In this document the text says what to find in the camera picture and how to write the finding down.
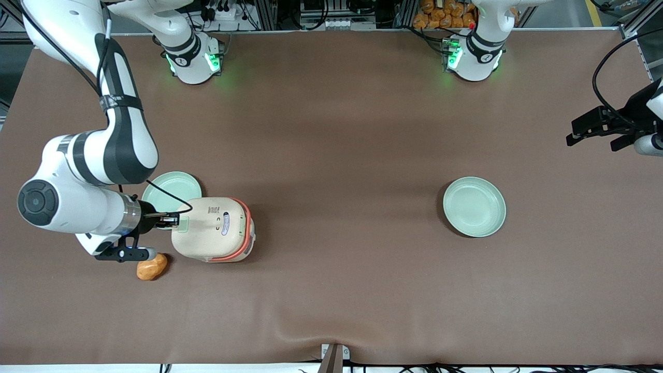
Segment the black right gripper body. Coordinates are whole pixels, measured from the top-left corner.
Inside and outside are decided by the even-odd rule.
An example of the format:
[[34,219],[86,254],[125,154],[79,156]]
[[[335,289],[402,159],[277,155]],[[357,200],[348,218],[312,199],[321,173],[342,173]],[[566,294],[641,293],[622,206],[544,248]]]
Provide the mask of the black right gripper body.
[[139,221],[139,234],[146,234],[154,229],[154,227],[164,227],[164,222],[161,216],[154,216],[158,214],[151,203],[139,201],[140,205],[140,221]]

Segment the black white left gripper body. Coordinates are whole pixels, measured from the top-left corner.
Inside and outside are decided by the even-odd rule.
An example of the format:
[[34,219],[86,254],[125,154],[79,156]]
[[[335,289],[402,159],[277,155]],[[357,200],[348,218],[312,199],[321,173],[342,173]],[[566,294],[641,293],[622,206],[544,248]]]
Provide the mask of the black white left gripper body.
[[635,136],[653,135],[661,130],[661,78],[633,94],[621,109]]

